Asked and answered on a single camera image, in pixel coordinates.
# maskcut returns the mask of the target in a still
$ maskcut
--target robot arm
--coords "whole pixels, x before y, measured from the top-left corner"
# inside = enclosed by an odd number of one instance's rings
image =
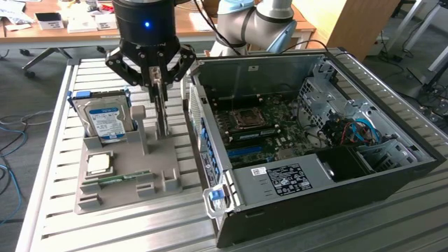
[[[217,30],[241,55],[247,54],[248,43],[272,53],[279,53],[288,45],[297,25],[291,2],[264,0],[255,6],[253,0],[220,1]],[[235,51],[217,37],[209,55],[229,56]]]
[[[167,87],[183,78],[196,59],[192,47],[180,45],[176,37],[175,5],[181,1],[112,1],[121,41],[120,47],[107,55],[105,63],[128,84],[148,87],[157,114],[157,137],[161,138],[168,135]],[[177,53],[177,64],[168,69]],[[124,56],[140,67],[140,72],[123,61]]]

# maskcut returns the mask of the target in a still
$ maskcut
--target barcode label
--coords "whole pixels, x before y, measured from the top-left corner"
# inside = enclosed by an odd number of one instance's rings
[[[261,174],[265,174],[267,172],[267,168],[265,167],[259,167],[259,168],[253,168],[251,169],[252,171],[252,175],[253,176],[257,176],[257,175],[261,175]]]

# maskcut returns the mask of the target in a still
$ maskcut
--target hard drive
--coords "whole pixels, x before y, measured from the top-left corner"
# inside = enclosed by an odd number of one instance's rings
[[[128,90],[79,91],[68,101],[77,112],[87,136],[97,136],[101,143],[125,140],[125,132],[135,130]]]

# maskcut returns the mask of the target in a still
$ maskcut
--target wooden cabinet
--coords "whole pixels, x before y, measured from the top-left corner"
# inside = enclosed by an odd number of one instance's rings
[[[316,27],[312,39],[328,47],[344,47],[363,60],[400,0],[293,0]],[[321,48],[311,42],[308,48]]]

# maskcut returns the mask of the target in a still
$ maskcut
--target chair wheel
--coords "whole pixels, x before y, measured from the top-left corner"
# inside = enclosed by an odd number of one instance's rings
[[[24,49],[20,49],[20,54],[21,54],[23,56],[29,56],[29,55],[31,55],[29,51],[28,51],[28,50],[24,50]]]
[[[25,71],[24,75],[27,76],[27,78],[32,79],[32,78],[35,78],[36,73],[35,73],[35,72]]]
[[[97,50],[100,53],[105,54],[105,49],[104,49],[103,46],[97,46],[97,47],[96,47],[96,50]]]

